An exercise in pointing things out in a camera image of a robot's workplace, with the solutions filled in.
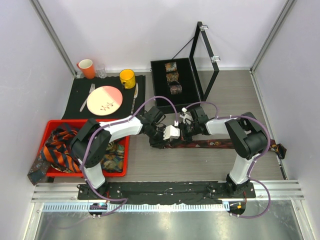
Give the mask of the dark red patterned tie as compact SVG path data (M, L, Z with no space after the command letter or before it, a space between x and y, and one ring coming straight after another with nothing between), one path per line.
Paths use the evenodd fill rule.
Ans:
M234 150L235 147L230 139L208 139L208 140L193 140L196 143L196 148L202 149L231 149ZM169 143L165 146L165 149L184 149L176 148L176 143ZM277 144L274 139L270 140L269 151L277 154L280 160L283 160L286 156L287 149L282 144Z

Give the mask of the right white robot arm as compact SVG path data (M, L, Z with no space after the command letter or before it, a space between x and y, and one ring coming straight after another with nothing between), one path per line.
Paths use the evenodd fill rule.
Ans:
M242 196L250 183L252 169L261 155L270 147L270 135L251 112L240 116L209 119L202 107L197 106L187 114L182 108L181 136L185 140L195 135L228 135L236 151L232 170L226 176L225 191L233 198Z

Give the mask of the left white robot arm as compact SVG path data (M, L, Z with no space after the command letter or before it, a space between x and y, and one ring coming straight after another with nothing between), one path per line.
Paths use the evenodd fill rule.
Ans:
M131 135L145 134L152 144L163 144L164 128L158 127L165 115L156 107L124 119L98 122L89 119L70 142L70 149L80 163L89 194L100 200L107 192L101 160L109 143Z

